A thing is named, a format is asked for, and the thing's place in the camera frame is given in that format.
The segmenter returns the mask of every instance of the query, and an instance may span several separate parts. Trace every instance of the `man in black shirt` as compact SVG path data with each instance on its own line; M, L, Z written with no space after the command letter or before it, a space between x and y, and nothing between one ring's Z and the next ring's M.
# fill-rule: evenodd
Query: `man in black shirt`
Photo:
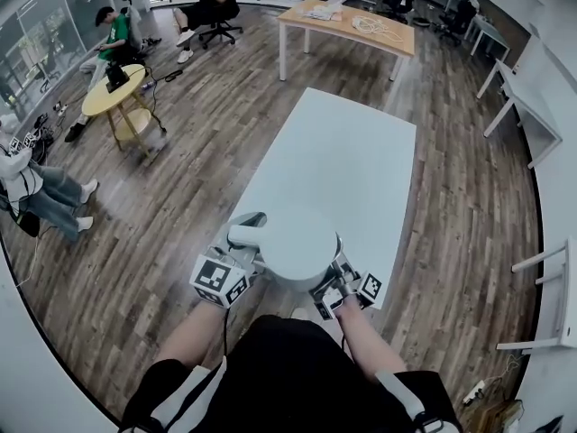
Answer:
M184 50L179 55L178 63L187 62L192 56L190 39L194 30L201 25L210 24L215 19L215 12L223 11L230 0L198 0L194 5L183 6L174 10L174 17L180 28L178 47Z
M262 316L209 372L198 365L224 314L202 301L173 331L121 432L462 431L438 374L407 372L355 296L335 311L353 359L317 324Z

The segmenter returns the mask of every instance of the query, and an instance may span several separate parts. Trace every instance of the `black shoe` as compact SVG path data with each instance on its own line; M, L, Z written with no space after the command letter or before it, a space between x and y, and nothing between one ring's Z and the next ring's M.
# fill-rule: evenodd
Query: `black shoe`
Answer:
M72 143L74 140L76 140L82 134L82 132L84 132L84 129L86 127L87 126L83 125L83 124L72 125L70 127L69 134L66 135L66 138L64 138L64 141L66 143Z

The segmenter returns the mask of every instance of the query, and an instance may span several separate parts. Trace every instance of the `wooden floor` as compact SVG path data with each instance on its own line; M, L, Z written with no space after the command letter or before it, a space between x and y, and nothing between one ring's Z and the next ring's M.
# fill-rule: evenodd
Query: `wooden floor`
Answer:
M159 84L156 111L169 143L152 165L143 165L135 146L119 152L104 117L77 143L64 143L62 134L50 150L50 165L80 182L100 181L78 212L95 223L76 244L48 231L23 292L72 372L115 416L159 344L197 303L188 285L195 259L304 89L384 106L394 57L328 35L313 34L305 55L302 31L289 30L288 80L280 82L277 14L244 6L236 45L217 42L203 51L195 41L184 75ZM164 38L148 60L161 77L178 67L170 11L155 11L148 24ZM417 126L408 210L387 306L371 318L411 369L441 374L467 422L473 408L463 410L460 400L505 368L507 354L495 345L529 333L536 274L513 275L510 266L537 251L535 194L514 115L490 139L482 137L502 105L496 88L475 100L490 64L428 29L416 28L416 46L397 108ZM82 91L77 74L50 95L46 110ZM146 97L151 101L150 90ZM67 125L80 104L69 110ZM0 221L23 280L35 242L7 214ZM298 300L258 282L231 314L229 342L260 314L289 316ZM220 358L220 339L208 365ZM514 373L506 377L507 393L514 381Z

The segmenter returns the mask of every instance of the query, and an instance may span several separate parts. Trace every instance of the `black hair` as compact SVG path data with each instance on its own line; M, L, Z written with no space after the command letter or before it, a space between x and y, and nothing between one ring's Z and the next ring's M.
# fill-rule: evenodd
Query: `black hair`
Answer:
M96 27L98 27L104 19L110 14L114 12L114 8L112 6L103 6L98 10L96 13Z

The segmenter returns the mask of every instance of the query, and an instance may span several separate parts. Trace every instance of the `chair base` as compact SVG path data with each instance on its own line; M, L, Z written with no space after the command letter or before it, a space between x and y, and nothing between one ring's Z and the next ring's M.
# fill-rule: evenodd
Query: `chair base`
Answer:
M229 33L230 31L238 31L239 33L243 33L243 28L240 26L233 27L227 21L222 21L220 23L216 23L216 27L214 29L200 33L198 35L198 39L200 41L204 41L205 37L208 37L208 40L204 41L202 44L202 48L205 50L208 49L208 43L211 42L216 37L216 35L220 35L221 40L223 39L223 36L230 39L231 45L234 45L236 43L236 39L232 36L232 34Z

